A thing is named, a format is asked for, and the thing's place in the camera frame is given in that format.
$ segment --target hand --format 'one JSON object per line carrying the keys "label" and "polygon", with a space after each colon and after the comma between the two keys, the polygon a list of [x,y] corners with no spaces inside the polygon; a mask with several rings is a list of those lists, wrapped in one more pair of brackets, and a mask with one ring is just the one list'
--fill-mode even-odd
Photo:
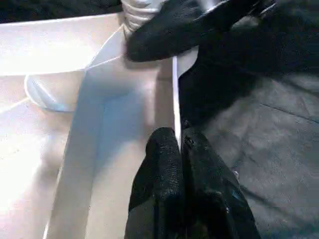
{"label": "hand", "polygon": [[160,128],[133,181],[126,239],[258,239],[235,175],[193,129],[184,132],[182,154],[174,132]]}
{"label": "hand", "polygon": [[[158,60],[208,44],[213,60],[237,63],[249,70],[257,67],[258,71],[285,71],[295,64],[315,67],[315,61],[307,61],[298,54],[306,53],[303,43],[315,46],[318,1],[224,3],[204,14],[196,0],[165,2],[160,12],[128,40],[127,56],[133,61]],[[248,17],[233,25],[244,16]],[[299,63],[293,62],[296,57],[301,60]]]}
{"label": "hand", "polygon": [[[199,52],[179,79],[181,119],[239,172],[262,237],[315,237],[319,1],[276,2],[264,1],[227,32],[192,35]],[[174,28],[166,31],[165,19],[175,20],[154,18],[132,35],[129,57],[156,60],[188,48],[187,34],[166,41]]]}
{"label": "hand", "polygon": [[124,33],[129,37],[132,32],[149,21],[160,10],[165,0],[121,0],[125,15]]}

